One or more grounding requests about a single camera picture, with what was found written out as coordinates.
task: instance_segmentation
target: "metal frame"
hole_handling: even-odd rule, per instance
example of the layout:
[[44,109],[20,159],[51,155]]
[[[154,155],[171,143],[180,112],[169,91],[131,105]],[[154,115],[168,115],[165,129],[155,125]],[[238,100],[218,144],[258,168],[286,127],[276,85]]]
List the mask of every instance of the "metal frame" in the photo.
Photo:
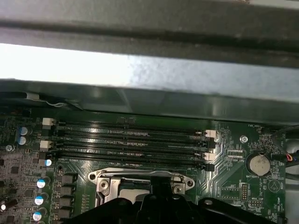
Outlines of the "metal frame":
[[0,42],[299,67],[298,19],[223,1],[11,0],[0,3]]

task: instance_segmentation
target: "white plastic connector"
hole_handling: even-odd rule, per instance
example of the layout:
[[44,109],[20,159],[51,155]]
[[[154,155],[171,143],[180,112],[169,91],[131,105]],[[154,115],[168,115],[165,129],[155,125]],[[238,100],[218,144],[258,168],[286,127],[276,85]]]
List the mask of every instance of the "white plastic connector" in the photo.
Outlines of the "white plastic connector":
[[43,118],[43,125],[54,125],[54,119],[53,118]]
[[216,130],[205,130],[205,132],[206,132],[205,136],[208,138],[216,138],[217,137]]
[[203,153],[203,158],[206,161],[214,161],[216,157],[215,153]]
[[39,143],[39,148],[51,148],[52,147],[52,141],[46,141],[46,140],[41,140]]

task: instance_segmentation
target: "chip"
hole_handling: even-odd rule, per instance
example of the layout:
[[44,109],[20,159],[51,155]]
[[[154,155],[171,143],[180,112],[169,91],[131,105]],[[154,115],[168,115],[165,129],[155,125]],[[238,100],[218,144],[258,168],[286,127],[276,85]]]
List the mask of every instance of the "chip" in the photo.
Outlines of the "chip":
[[32,150],[38,151],[39,150],[39,143],[32,144]]
[[18,174],[19,173],[19,167],[11,167],[11,174]]
[[58,218],[69,218],[71,216],[71,211],[67,209],[59,209]]
[[60,205],[60,207],[70,206],[71,205],[71,199],[61,197],[60,200],[59,200],[59,205]]
[[33,159],[33,160],[32,160],[32,163],[33,163],[33,164],[38,164],[38,159]]
[[71,195],[72,194],[72,187],[61,187],[61,195]]
[[74,177],[72,175],[63,175],[61,182],[62,184],[73,183]]
[[7,224],[14,224],[14,216],[8,216],[6,219]]
[[26,190],[25,197],[33,197],[33,190]]

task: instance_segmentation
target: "screw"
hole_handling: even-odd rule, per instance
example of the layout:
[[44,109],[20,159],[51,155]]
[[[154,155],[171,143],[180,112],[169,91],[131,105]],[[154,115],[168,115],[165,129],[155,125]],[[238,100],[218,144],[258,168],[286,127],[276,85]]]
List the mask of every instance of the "screw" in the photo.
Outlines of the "screw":
[[107,181],[101,181],[100,182],[100,187],[102,189],[107,189],[109,187],[109,183]]
[[211,204],[213,204],[213,202],[211,200],[205,200],[205,204],[211,205]]
[[173,195],[172,198],[173,198],[174,200],[178,200],[178,199],[180,199],[180,195]]
[[176,186],[173,187],[173,192],[174,192],[174,193],[179,193],[179,192],[181,192],[181,191],[182,191],[181,186],[176,185]]
[[13,151],[13,147],[11,146],[11,145],[7,145],[7,146],[5,146],[5,150],[7,151],[7,152],[11,152],[11,151]]
[[245,136],[245,135],[242,135],[242,136],[240,137],[240,142],[241,142],[241,143],[246,143],[246,142],[248,142],[248,137]]

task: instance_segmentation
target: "white cable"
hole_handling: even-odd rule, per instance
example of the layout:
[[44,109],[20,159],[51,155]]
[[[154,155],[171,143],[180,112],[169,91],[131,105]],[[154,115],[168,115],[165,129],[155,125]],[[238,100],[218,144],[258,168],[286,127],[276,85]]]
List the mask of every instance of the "white cable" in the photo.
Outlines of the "white cable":
[[53,106],[53,107],[67,106],[66,103],[56,103],[56,104],[51,104],[51,103],[49,103],[49,102],[46,101],[46,100],[41,100],[41,99],[31,99],[31,98],[27,98],[27,99],[32,100],[32,101],[37,101],[37,102],[45,102],[45,103],[47,103],[48,105]]

